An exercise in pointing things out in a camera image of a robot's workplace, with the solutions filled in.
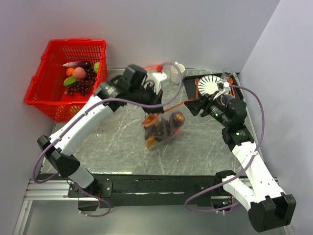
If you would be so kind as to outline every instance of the snack bag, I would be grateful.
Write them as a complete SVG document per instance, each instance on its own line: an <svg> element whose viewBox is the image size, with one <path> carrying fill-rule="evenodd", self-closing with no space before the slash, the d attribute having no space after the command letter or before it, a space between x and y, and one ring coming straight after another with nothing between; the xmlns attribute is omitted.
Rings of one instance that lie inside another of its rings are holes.
<svg viewBox="0 0 313 235"><path fill-rule="evenodd" d="M145 130L145 149L154 143L167 141L176 135L185 123L185 117L179 110L180 103L164 111L163 114L150 114L142 122Z"/></svg>

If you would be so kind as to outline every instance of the paper cup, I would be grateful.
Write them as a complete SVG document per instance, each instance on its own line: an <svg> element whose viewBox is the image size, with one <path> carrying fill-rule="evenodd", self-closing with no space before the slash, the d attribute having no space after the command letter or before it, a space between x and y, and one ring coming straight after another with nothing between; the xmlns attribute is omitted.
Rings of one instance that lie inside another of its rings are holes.
<svg viewBox="0 0 313 235"><path fill-rule="evenodd" d="M184 73L185 73L185 66L182 65L182 64L179 64L177 62L175 62L175 64L178 66L178 68L179 68L179 70L181 72L181 77L183 78ZM172 66L172 68L171 68L171 81L174 84L179 84L178 71L177 71L177 69L174 66Z"/></svg>

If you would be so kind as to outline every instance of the white paper plate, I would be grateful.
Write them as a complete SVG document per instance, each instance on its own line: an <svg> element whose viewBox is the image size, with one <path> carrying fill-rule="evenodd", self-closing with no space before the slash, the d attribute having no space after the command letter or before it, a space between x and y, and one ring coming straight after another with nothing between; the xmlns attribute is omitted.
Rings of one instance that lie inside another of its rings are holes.
<svg viewBox="0 0 313 235"><path fill-rule="evenodd" d="M217 86L217 82L220 81L221 78L215 75L204 76L199 80L198 90L201 95L205 94L214 94L219 90Z"/></svg>

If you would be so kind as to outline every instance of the white cylinder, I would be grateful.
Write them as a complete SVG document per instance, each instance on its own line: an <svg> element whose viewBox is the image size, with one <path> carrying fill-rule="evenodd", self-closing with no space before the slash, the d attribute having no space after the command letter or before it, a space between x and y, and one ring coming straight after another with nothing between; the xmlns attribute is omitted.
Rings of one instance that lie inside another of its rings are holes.
<svg viewBox="0 0 313 235"><path fill-rule="evenodd" d="M181 77L183 78L184 73L185 73L185 66L177 62L175 62L175 64L178 66L181 72ZM178 74L177 69L174 66L171 67L171 81L174 84L179 84L179 74Z"/></svg>

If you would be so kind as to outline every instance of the metal table surface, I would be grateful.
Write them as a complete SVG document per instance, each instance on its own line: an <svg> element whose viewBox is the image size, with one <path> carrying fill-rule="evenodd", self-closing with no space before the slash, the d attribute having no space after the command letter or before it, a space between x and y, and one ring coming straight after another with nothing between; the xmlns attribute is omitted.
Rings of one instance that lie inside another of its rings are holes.
<svg viewBox="0 0 313 235"><path fill-rule="evenodd" d="M108 79L122 74L123 70L108 70ZM187 70L185 76L206 74L208 71ZM163 86L163 102L177 91L178 85ZM187 100L184 88L171 103ZM222 170L241 168L222 139L222 126L212 117L194 117L181 105L185 124L176 137L144 150L144 131L141 122L144 112L140 107L126 105L103 120L84 140L75 157L91 172L98 174L164 174L164 175L215 175ZM56 123L54 131L63 127ZM251 130L251 123L246 119ZM48 161L41 173L54 173Z"/></svg>

